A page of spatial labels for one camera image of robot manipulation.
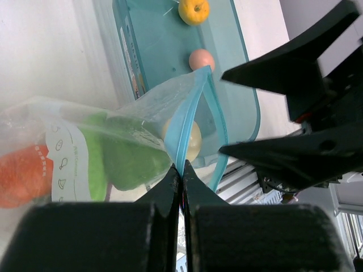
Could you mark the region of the clear zip top bag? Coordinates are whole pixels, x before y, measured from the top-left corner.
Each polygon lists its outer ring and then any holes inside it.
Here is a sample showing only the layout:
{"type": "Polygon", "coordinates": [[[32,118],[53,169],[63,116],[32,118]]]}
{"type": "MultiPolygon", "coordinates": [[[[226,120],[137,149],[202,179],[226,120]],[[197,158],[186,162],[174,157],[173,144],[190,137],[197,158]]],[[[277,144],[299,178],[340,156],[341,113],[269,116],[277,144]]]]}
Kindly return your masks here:
{"type": "Polygon", "coordinates": [[[209,66],[118,110],[41,97],[1,112],[1,208],[29,206],[2,271],[174,271],[185,166],[229,141],[209,66]]]}

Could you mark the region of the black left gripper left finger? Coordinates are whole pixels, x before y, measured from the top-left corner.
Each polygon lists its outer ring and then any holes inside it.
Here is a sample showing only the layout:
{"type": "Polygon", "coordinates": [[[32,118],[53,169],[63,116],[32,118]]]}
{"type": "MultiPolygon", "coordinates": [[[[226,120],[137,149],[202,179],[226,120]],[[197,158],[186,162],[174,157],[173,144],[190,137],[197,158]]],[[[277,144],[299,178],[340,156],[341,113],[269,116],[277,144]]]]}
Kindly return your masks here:
{"type": "Polygon", "coordinates": [[[2,271],[174,271],[180,176],[135,202],[54,202],[32,207],[1,260],[2,271]]]}

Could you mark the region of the green bell pepper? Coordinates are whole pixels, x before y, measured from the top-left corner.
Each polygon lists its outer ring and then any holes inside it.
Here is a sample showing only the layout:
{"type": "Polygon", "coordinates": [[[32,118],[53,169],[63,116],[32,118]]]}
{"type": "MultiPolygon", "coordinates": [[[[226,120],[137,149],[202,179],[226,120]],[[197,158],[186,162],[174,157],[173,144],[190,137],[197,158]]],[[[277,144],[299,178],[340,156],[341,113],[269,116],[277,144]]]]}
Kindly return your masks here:
{"type": "Polygon", "coordinates": [[[117,190],[133,190],[169,170],[172,161],[154,122],[97,113],[85,123],[99,129],[106,179],[117,190]]]}

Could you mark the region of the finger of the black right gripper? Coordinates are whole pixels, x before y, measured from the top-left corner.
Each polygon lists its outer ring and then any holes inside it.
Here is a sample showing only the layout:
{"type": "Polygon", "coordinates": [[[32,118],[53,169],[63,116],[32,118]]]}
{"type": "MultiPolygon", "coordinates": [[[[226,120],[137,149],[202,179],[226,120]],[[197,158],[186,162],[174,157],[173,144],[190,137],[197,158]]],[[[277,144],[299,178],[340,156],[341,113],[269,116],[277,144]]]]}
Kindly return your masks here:
{"type": "Polygon", "coordinates": [[[222,74],[221,79],[283,95],[324,92],[318,58],[360,16],[353,1],[340,1],[312,27],[277,49],[222,74]]]}
{"type": "Polygon", "coordinates": [[[222,146],[220,153],[303,190],[362,168],[362,122],[311,134],[222,146]]]}

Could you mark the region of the light green cucumber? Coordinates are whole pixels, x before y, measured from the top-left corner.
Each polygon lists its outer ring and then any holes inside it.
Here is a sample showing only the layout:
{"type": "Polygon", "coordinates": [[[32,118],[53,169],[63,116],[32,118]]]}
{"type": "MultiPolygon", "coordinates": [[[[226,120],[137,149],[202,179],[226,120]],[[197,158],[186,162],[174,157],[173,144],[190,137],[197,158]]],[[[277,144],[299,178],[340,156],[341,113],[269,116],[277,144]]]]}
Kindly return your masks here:
{"type": "Polygon", "coordinates": [[[88,188],[93,201],[105,201],[108,183],[105,176],[102,138],[97,126],[86,123],[80,126],[88,150],[88,188]]]}

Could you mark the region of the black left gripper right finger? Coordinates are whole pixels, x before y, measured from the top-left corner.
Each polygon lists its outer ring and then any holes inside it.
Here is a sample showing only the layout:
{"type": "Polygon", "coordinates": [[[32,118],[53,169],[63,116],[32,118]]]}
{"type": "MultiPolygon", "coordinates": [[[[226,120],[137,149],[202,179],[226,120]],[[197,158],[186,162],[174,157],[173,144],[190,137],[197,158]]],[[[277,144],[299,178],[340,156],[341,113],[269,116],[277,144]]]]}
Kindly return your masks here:
{"type": "Polygon", "coordinates": [[[231,205],[188,161],[182,203],[189,271],[354,270],[335,225],[316,205],[231,205]]]}

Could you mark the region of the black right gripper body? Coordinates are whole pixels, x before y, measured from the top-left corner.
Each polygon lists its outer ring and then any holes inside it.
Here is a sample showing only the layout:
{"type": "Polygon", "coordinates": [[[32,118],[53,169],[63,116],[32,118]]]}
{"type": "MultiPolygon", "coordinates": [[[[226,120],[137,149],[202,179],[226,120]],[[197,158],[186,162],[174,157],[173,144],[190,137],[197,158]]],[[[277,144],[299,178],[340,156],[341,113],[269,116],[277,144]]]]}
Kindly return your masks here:
{"type": "Polygon", "coordinates": [[[308,133],[362,122],[362,50],[356,49],[324,80],[324,92],[286,95],[289,117],[308,133]]]}

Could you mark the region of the white egg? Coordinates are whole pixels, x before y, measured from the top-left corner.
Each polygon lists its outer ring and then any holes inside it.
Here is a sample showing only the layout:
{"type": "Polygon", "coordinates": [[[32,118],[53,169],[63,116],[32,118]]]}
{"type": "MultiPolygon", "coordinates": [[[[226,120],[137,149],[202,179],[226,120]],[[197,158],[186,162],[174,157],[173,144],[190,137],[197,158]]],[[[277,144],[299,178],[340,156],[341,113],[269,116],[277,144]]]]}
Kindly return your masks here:
{"type": "Polygon", "coordinates": [[[200,128],[188,118],[169,118],[162,126],[161,137],[172,162],[185,158],[193,162],[199,155],[202,145],[200,128]]]}

